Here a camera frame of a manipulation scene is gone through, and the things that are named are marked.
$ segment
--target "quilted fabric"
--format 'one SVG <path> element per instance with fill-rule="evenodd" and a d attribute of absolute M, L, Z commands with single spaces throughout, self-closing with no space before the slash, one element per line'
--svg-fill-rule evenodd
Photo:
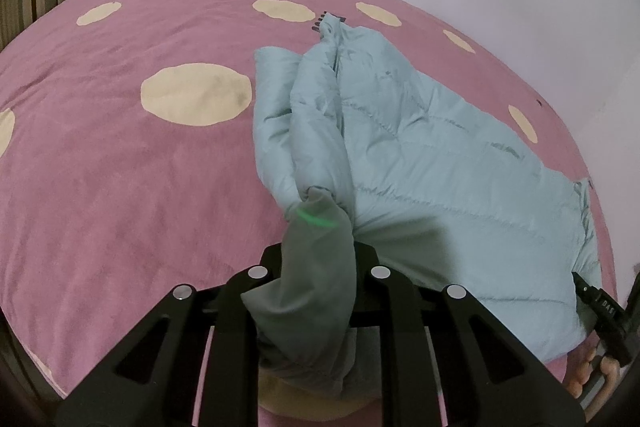
<path fill-rule="evenodd" d="M 331 15 L 320 29 L 322 41 L 302 57 L 256 53 L 258 175 L 291 220 L 284 255 L 298 259 L 284 259 L 281 280 L 247 293 L 245 304 L 264 338 L 313 374 L 296 382 L 325 375 L 318 390 L 340 394 L 348 370 L 367 365 L 335 328 L 353 302 L 354 278 L 342 273 L 354 269 L 353 253 L 343 234 L 330 251 L 327 233 L 300 232 L 317 189 L 384 264 L 436 290 L 465 286 L 539 359 L 577 346 L 591 317 L 577 304 L 572 271 L 602 285 L 586 181 L 545 168 L 509 127 L 416 71 L 380 33 Z M 311 269 L 322 255 L 331 270 Z M 329 291 L 346 305 L 319 305 Z M 293 327 L 337 333 L 300 342 L 283 335 Z"/>

